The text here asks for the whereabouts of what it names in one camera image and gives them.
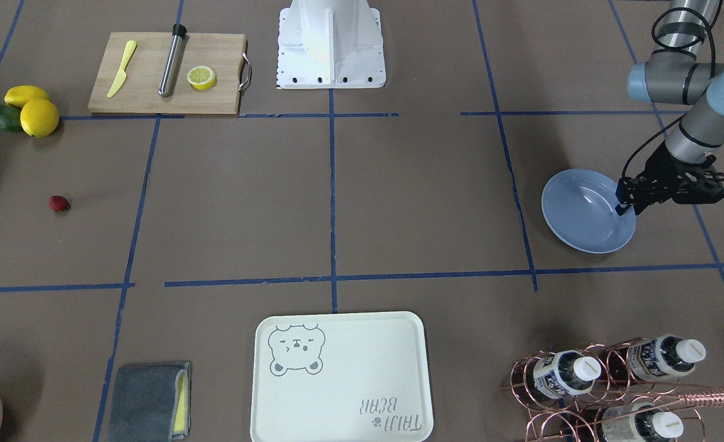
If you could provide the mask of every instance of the strawberry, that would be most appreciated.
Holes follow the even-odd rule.
[[[63,196],[53,195],[50,197],[50,208],[54,212],[64,212],[69,209],[69,201]]]

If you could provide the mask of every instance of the wooden cutting board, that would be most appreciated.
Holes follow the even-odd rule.
[[[124,45],[138,42],[125,72],[127,80],[108,98],[108,89],[119,70]],[[208,113],[239,112],[239,83],[247,37],[243,34],[187,33],[181,68],[170,97],[157,93],[165,60],[171,48],[170,33],[112,33],[106,53],[91,91],[89,110],[113,113]],[[187,73],[195,66],[208,66],[217,76],[217,84],[197,90],[187,83]]]

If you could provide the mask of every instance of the white plastic stand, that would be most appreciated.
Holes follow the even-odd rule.
[[[277,87],[383,87],[381,14],[367,0],[294,0],[280,11]]]

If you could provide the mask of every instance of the bear face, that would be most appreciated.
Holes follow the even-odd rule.
[[[317,374],[323,368],[321,349],[326,342],[323,330],[306,325],[289,325],[269,335],[269,348],[272,361],[269,366],[271,373],[282,376],[288,370],[306,370],[309,374]]]

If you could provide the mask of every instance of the lemon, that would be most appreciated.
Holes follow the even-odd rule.
[[[10,132],[20,132],[20,109],[10,104],[0,104],[0,128]]]
[[[32,137],[44,137],[59,124],[59,110],[45,98],[33,98],[20,109],[20,126]]]
[[[196,66],[187,73],[187,81],[197,90],[205,90],[217,83],[217,77],[212,68],[208,66]]]
[[[16,86],[7,91],[4,95],[4,102],[16,108],[23,108],[33,98],[45,98],[50,100],[48,93],[37,86],[25,85]]]

